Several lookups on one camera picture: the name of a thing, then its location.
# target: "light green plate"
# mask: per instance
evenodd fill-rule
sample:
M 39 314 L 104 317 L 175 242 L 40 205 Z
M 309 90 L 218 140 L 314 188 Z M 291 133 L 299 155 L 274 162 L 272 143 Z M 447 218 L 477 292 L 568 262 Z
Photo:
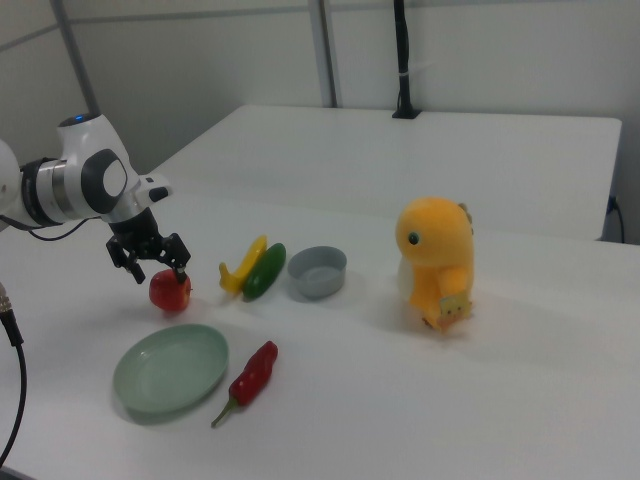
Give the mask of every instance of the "light green plate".
M 116 367 L 113 386 L 130 410 L 169 413 L 209 393 L 228 361 L 229 347 L 220 332 L 205 325 L 178 325 L 131 347 Z

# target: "green cucumber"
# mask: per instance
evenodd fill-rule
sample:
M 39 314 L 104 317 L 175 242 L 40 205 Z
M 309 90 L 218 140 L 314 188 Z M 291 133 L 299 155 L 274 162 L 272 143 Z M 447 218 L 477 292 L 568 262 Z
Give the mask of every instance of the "green cucumber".
M 276 281 L 284 267 L 287 250 L 281 243 L 269 247 L 251 269 L 242 293 L 247 300 L 261 297 Z

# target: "yellow plush toy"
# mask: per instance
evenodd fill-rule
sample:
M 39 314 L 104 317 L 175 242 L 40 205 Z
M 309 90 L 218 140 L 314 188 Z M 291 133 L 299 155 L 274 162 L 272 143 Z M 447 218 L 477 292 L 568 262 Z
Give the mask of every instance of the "yellow plush toy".
M 464 204 L 445 198 L 418 198 L 396 225 L 402 253 L 398 282 L 423 320 L 446 332 L 471 313 L 473 229 Z

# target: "gray bowl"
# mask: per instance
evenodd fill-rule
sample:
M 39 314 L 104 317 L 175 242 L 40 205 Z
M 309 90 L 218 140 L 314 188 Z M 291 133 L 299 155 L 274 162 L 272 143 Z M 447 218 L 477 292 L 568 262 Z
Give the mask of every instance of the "gray bowl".
M 287 267 L 298 291 L 307 298 L 333 295 L 344 285 L 347 256 L 334 247 L 312 247 L 296 254 Z

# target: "table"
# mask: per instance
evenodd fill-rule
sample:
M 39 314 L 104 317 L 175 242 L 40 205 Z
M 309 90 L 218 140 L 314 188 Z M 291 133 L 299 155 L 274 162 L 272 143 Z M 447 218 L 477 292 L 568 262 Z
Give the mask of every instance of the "table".
M 244 106 L 160 166 L 179 191 L 396 218 L 465 202 L 492 230 L 600 238 L 621 123 Z
M 474 317 L 441 337 L 397 294 L 394 218 L 231 198 L 170 179 L 183 188 L 154 213 L 193 254 L 195 290 L 179 317 L 156 310 L 145 286 L 111 266 L 99 221 L 51 245 L 2 233 L 0 272 L 30 378 L 9 467 L 83 480 L 635 478 L 637 247 L 476 226 Z M 290 254 L 341 248 L 345 287 L 305 302 L 281 275 L 261 299 L 230 301 L 217 265 L 237 263 L 261 233 Z M 143 268 L 148 277 L 161 269 Z M 115 365 L 144 336 L 187 322 L 226 336 L 225 379 L 180 416 L 131 418 L 111 391 Z M 267 339 L 280 347 L 269 386 L 211 430 L 227 385 Z M 11 407 L 0 434 L 19 385 L 3 345 L 0 404 Z

